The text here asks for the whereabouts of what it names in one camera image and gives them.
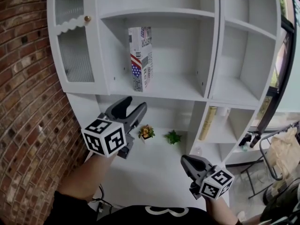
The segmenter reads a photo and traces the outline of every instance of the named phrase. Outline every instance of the person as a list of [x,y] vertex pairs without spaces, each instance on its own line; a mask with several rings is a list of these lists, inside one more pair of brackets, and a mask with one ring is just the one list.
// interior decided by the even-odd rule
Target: person
[[53,208],[45,225],[52,224],[105,224],[113,222],[194,222],[209,225],[238,225],[238,218],[229,209],[223,198],[216,201],[205,197],[206,211],[198,208],[158,208],[129,206],[96,221],[97,213],[88,206],[98,186],[104,181],[112,157],[92,156],[83,165],[63,179],[54,194]]

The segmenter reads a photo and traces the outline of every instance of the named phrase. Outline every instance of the artificial plant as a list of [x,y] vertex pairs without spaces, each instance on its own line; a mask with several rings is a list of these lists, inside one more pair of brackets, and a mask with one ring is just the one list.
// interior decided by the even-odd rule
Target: artificial plant
[[169,132],[168,134],[165,135],[165,138],[168,139],[168,142],[170,144],[175,144],[180,142],[181,140],[181,135],[178,135],[175,130],[173,130],[172,132]]
[[140,129],[140,131],[139,131],[139,138],[141,138],[141,136],[144,139],[154,137],[155,133],[154,133],[153,127],[151,127],[149,125],[142,126],[141,129]]

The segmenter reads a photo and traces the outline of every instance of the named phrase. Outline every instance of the small succulent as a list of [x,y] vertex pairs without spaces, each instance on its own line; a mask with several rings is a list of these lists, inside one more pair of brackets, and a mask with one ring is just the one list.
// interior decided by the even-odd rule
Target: small succulent
[[181,135],[178,135],[175,130],[173,130],[172,132],[169,132],[168,134],[165,135],[165,138],[168,139],[170,144],[175,144],[180,142],[181,140]]
[[155,133],[154,133],[154,129],[153,127],[146,125],[146,126],[142,126],[141,130],[139,131],[139,138],[141,138],[141,136],[143,138],[150,138],[150,137],[154,137]]

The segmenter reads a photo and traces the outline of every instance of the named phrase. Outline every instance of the beige bag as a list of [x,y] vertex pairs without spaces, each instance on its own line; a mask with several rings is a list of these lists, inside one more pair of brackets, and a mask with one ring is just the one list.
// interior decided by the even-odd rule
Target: beige bag
[[[271,146],[267,152],[267,160],[270,166],[279,169],[282,173],[283,181],[297,167],[300,162],[300,146],[295,138],[297,128],[290,128],[286,133],[274,135]],[[275,182],[273,187],[278,187],[281,182]]]

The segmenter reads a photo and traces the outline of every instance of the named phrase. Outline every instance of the cardboard box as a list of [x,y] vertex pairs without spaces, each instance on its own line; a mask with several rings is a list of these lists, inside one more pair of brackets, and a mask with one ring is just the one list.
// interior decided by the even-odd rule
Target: cardboard box
[[153,78],[151,27],[129,28],[134,90],[143,92]]

